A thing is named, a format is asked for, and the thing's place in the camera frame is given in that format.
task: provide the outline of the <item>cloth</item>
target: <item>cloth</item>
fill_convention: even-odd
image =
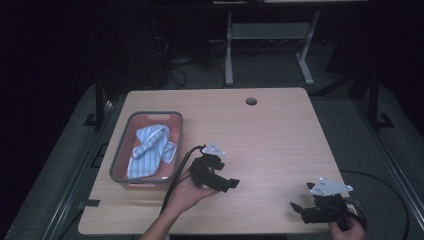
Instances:
[[[136,132],[141,145],[133,149],[128,164],[129,179],[154,175],[161,161],[170,164],[177,146],[168,141],[169,128],[166,125],[151,125]]]

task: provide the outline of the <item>wire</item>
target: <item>wire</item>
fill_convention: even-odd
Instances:
[[[216,67],[216,68],[218,68],[219,72],[222,75],[223,82],[224,82],[221,88],[225,88],[225,73],[224,73],[224,71],[222,71],[222,69],[217,64],[215,64],[215,63],[211,63],[210,62],[209,64],[212,65],[212,66],[214,66],[214,67]]]
[[[60,236],[59,236],[59,240],[60,239],[62,239],[64,236],[65,236],[65,234],[69,231],[69,229],[72,227],[72,225],[74,224],[74,222],[78,219],[78,217],[82,214],[84,212],[84,210],[80,210],[79,212],[78,212],[78,214],[74,217],[74,219],[72,219],[72,221],[71,221],[71,223],[69,223],[69,225],[66,227],[66,229],[65,230],[63,230],[63,232],[62,232],[62,234],[60,234]]]
[[[191,177],[191,175],[188,175],[188,176],[184,177],[183,179],[181,179],[180,181],[178,181],[177,184],[175,184],[175,186],[180,184],[180,182],[186,180],[188,177]]]
[[[184,76],[184,81],[182,83],[180,83],[179,79],[177,78],[177,76],[175,76],[174,73],[172,73],[172,71],[177,71],[179,73],[181,73]],[[180,69],[176,69],[176,68],[171,68],[169,69],[169,77],[171,78],[172,82],[174,83],[175,89],[181,89],[181,88],[185,88],[185,84],[187,83],[187,74],[180,70]]]
[[[367,176],[367,177],[369,177],[369,178],[372,178],[372,179],[374,179],[374,180],[377,180],[377,181],[379,181],[379,182],[383,183],[384,185],[386,185],[386,187],[388,187],[390,190],[392,190],[392,191],[396,194],[396,196],[398,197],[399,201],[402,203],[403,210],[404,210],[404,212],[405,212],[406,223],[405,223],[405,230],[404,230],[404,233],[403,233],[403,237],[402,237],[402,239],[403,239],[403,240],[406,240],[406,239],[408,238],[408,234],[409,234],[409,225],[410,225],[410,222],[409,222],[409,211],[408,211],[408,207],[407,207],[407,205],[406,205],[406,202],[405,202],[405,200],[403,199],[403,197],[400,195],[400,193],[399,193],[398,191],[396,191],[396,189],[395,189],[394,187],[392,187],[389,183],[387,183],[387,182],[386,182],[386,181],[384,181],[383,179],[378,178],[378,177],[376,177],[376,176],[374,176],[374,175],[371,175],[371,174],[368,174],[368,173],[363,173],[363,172],[357,172],[357,171],[351,171],[351,170],[344,170],[344,169],[340,169],[340,172],[344,172],[344,173],[354,173],[354,174],[359,174],[359,175]]]
[[[196,146],[194,148],[192,148],[188,153],[186,153],[186,155],[184,156],[183,160],[180,163],[180,166],[178,167],[177,171],[175,172],[175,176],[174,179],[172,179],[172,182],[168,188],[168,191],[166,192],[165,198],[163,200],[162,203],[162,208],[160,210],[160,212],[163,212],[163,210],[165,209],[166,205],[168,204],[168,200],[169,197],[171,196],[172,191],[174,191],[175,186],[177,186],[177,184],[179,183],[179,178],[181,175],[181,172],[184,169],[184,166],[186,165],[188,159],[190,158],[191,154],[196,151],[197,149],[203,149],[205,146]]]

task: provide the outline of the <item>human hand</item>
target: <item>human hand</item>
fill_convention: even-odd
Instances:
[[[169,197],[165,208],[176,215],[180,215],[194,207],[200,200],[216,194],[218,191],[212,188],[198,188],[190,177],[190,172],[185,171],[179,178],[179,183]]]
[[[362,228],[362,225],[353,218],[347,217],[347,224],[349,230],[343,232],[340,230],[337,222],[331,222],[328,225],[330,226],[331,237],[333,240],[364,240],[365,231]]]

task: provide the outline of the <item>white tag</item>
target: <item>white tag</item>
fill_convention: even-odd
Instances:
[[[350,185],[344,185],[333,180],[319,178],[319,182],[311,189],[312,195],[317,196],[330,196],[334,194],[339,194],[342,192],[350,192],[353,188]]]
[[[210,145],[207,145],[202,149],[203,153],[215,155],[218,157],[223,157],[225,152],[221,150],[216,142],[212,142]]]

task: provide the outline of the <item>table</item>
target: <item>table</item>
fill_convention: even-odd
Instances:
[[[254,98],[256,105],[246,99]],[[326,177],[342,182],[327,140],[302,88],[163,90],[128,94],[79,224],[82,234],[140,234],[158,216],[167,185],[125,190],[109,168],[128,117],[136,111],[178,111],[184,117],[179,160],[213,141],[226,164],[217,172],[240,179],[235,189],[202,200],[170,234],[291,234],[328,231],[304,224],[289,202],[312,207],[305,185]],[[191,160],[200,156],[193,153]]]

